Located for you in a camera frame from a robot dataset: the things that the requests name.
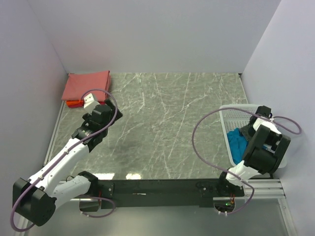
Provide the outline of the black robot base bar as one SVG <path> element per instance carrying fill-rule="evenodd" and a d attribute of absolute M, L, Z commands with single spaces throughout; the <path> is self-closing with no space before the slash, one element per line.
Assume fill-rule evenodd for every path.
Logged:
<path fill-rule="evenodd" d="M 108 198 L 116 207 L 213 207 L 214 198 L 244 195 L 241 187 L 208 178 L 100 180 L 94 192 L 79 196 Z"/>

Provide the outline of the teal blue t shirt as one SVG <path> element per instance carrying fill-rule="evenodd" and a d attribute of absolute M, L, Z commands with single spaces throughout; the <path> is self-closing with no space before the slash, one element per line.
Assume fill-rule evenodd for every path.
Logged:
<path fill-rule="evenodd" d="M 247 139 L 243 136 L 239 128 L 227 133 L 227 139 L 234 164 L 239 164 L 243 160 L 243 154 L 248 146 Z"/>

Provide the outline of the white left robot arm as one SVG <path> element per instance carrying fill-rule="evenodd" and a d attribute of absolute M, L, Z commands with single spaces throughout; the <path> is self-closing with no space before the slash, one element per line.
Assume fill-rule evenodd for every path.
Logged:
<path fill-rule="evenodd" d="M 98 204 L 108 201 L 115 210 L 115 203 L 102 197 L 98 178 L 89 172 L 80 172 L 72 180 L 60 184 L 62 177 L 91 153 L 107 136 L 108 128 L 123 116 L 115 99 L 99 104 L 92 94 L 85 97 L 84 109 L 84 122 L 74 131 L 65 147 L 36 174 L 28 179 L 20 178 L 13 184 L 10 224 L 16 231 L 19 231 L 14 224 L 16 213 L 33 225 L 42 226 L 55 210 L 78 196 L 95 199 Z"/>

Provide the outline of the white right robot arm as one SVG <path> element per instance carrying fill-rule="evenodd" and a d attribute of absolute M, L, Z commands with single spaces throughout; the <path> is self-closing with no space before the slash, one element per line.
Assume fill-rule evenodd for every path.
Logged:
<path fill-rule="evenodd" d="M 221 196 L 234 194 L 242 181 L 265 173 L 273 174 L 281 165 L 291 138 L 271 122 L 271 108 L 259 106 L 246 125 L 227 133 L 234 167 L 222 172 L 216 184 Z"/>

